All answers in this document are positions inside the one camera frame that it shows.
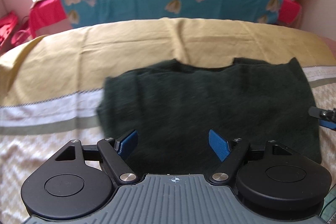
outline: circular cap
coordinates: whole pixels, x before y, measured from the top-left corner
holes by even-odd
[[[280,182],[296,182],[303,180],[307,173],[305,170],[291,165],[278,165],[268,168],[266,175],[269,178]]]
[[[217,181],[224,181],[229,178],[229,176],[225,173],[215,173],[212,175],[212,178]]]
[[[133,181],[136,178],[137,178],[137,176],[132,174],[132,173],[125,173],[125,174],[122,174],[120,176],[120,179],[123,180],[123,181]]]
[[[84,180],[75,175],[58,175],[49,179],[44,188],[54,196],[71,196],[84,187]]]
[[[331,185],[327,169],[302,155],[269,155],[241,167],[239,193],[277,211],[307,210],[323,201]]]

